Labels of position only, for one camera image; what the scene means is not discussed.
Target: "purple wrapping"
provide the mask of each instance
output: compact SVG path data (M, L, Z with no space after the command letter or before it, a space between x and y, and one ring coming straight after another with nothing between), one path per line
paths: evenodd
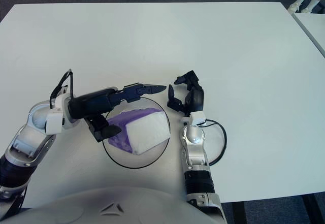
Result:
M132 110L127 112L122 112L121 114L114 116L112 118L109 118L107 121L109 124L113 124L116 126L119 126L122 131L109 138L108 143L121 149L126 152L132 153L133 149L130 145L130 141L127 136L126 132L126 125L132 121L138 120L144 116L147 116L149 114L160 112L161 110L154 109L154 108L147 108L147 109L140 109L140 110Z

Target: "sneaker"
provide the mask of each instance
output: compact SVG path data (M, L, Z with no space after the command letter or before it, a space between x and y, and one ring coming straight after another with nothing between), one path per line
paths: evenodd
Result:
M309 10L308 7L306 7L305 9L301 10L301 13L311 13L311 10Z
M288 8L288 12L290 13L290 15L292 15L296 11L299 11L299 6L300 5L301 5L301 3L298 3L298 2L292 3Z

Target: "white tabletop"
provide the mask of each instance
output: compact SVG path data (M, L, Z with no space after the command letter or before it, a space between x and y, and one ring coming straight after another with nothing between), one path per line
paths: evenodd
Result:
M293 17L325 57L325 15L294 13Z
M280 3L15 5L0 23L0 61L1 154L68 68L77 95L134 82L168 85L193 69L205 114L228 134L225 155L211 168L222 202L325 191L325 59ZM57 137L24 205L112 185L183 197L181 114L167 108L167 91L150 97L171 122L158 161L139 170L116 165L81 122ZM210 158L222 147L215 132L207 129Z

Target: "purple and white package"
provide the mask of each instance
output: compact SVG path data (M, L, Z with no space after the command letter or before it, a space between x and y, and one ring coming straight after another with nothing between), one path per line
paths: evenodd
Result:
M132 154L142 154L170 137L165 112L154 108L122 112L108 123L122 129L109 144Z

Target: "black cable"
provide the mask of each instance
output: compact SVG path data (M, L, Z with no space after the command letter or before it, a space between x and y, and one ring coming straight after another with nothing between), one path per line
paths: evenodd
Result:
M22 204L24 203L24 200L25 200L25 197L26 197L26 193L27 193L27 187L28 187L28 185L27 185L26 188L25 188L24 197L22 198L21 204L20 204L20 206L19 206L18 213L20 212L21 207L22 207Z
M73 73L72 70L69 69L61 78L61 80L59 81L58 85L54 88L53 92L50 95L50 109L53 108L52 105L52 99L56 98L57 94L60 92L60 90L62 89L62 84L64 83L64 81L66 81L66 79L70 76L70 97L71 100L73 99Z
M207 122L207 121L209 121L209 122L213 122L213 123L210 124L210 125L201 126L201 125L203 125L203 124L204 124L205 122ZM209 126L213 126L213 125L218 125L218 126L221 128L221 130L222 130L222 132L223 132L223 137L224 137L224 144L223 144L223 148L222 148L222 151L221 151L220 155L219 155L216 159L214 159L212 162L209 163L210 166L213 166L213 165L216 164L219 160L221 160L221 158L222 158L223 155L224 155L225 149L227 148L227 133L225 132L224 127L223 127L219 122L214 121L214 120L211 120L211 119L206 119L205 122L198 124L199 127L209 127Z

